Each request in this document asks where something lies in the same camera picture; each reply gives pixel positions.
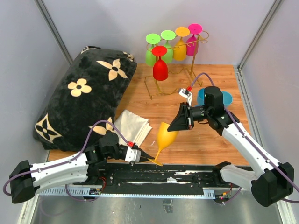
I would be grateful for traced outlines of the yellow wine glass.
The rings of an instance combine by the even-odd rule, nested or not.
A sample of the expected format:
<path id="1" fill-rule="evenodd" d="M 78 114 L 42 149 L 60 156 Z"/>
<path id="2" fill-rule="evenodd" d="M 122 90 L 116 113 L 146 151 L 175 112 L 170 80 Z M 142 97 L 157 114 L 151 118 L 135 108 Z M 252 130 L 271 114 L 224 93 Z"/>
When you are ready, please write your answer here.
<path id="1" fill-rule="evenodd" d="M 168 131 L 168 128 L 170 127 L 169 124 L 165 122 L 161 122 L 159 130 L 157 132 L 157 146 L 158 146 L 158 151 L 154 159 L 149 159 L 152 163 L 162 166 L 162 163 L 160 163 L 157 159 L 159 154 L 161 153 L 162 150 L 170 146 L 176 139 L 179 131 Z"/>

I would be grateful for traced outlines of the light blue wine glass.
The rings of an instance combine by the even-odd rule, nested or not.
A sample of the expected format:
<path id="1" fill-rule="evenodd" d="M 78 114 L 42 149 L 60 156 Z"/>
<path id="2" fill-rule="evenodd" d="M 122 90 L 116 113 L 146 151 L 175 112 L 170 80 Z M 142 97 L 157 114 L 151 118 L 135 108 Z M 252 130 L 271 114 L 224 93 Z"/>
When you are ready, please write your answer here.
<path id="1" fill-rule="evenodd" d="M 223 94 L 223 103 L 224 103 L 224 106 L 226 108 L 228 108 L 232 104 L 232 102 L 233 102 L 233 97 L 227 91 L 222 91 L 222 94 Z"/>

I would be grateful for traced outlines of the red wine glass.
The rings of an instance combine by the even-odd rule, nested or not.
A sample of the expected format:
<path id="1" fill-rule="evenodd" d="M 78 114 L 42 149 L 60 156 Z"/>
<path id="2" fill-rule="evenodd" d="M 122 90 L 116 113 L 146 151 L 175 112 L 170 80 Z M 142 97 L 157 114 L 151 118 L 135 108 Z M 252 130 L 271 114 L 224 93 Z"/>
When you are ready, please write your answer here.
<path id="1" fill-rule="evenodd" d="M 168 67 L 166 62 L 162 60 L 162 56 L 166 55 L 167 51 L 165 46 L 155 46 L 152 50 L 152 54 L 157 57 L 153 66 L 153 77 L 157 81 L 164 81 L 168 78 Z"/>

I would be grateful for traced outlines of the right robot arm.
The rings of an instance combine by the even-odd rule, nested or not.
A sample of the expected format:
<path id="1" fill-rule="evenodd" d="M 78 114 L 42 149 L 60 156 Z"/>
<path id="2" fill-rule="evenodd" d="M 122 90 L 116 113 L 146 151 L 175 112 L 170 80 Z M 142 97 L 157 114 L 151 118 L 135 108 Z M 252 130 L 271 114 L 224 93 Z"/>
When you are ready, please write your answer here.
<path id="1" fill-rule="evenodd" d="M 245 130 L 240 120 L 223 103 L 223 94 L 216 86 L 204 89 L 204 104 L 191 106 L 191 88 L 181 88 L 178 93 L 186 99 L 180 103 L 169 132 L 191 130 L 196 121 L 206 120 L 221 137 L 228 140 L 247 160 L 252 171 L 247 171 L 222 162 L 213 168 L 212 182 L 221 187 L 225 183 L 235 184 L 252 193 L 263 207 L 268 207 L 293 193 L 294 168 L 281 163 L 264 150 Z"/>

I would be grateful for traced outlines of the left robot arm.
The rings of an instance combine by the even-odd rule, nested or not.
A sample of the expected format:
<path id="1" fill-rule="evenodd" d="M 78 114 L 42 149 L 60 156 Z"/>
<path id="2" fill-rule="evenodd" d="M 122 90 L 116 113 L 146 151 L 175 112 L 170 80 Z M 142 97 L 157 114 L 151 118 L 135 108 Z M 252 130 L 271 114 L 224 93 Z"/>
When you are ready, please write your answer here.
<path id="1" fill-rule="evenodd" d="M 9 176 L 13 204 L 23 203 L 47 189 L 67 184 L 94 185 L 103 176 L 101 169 L 108 159 L 124 160 L 130 164 L 145 162 L 153 157 L 136 143 L 119 144 L 117 134 L 109 131 L 95 146 L 59 160 L 30 164 L 21 161 Z"/>

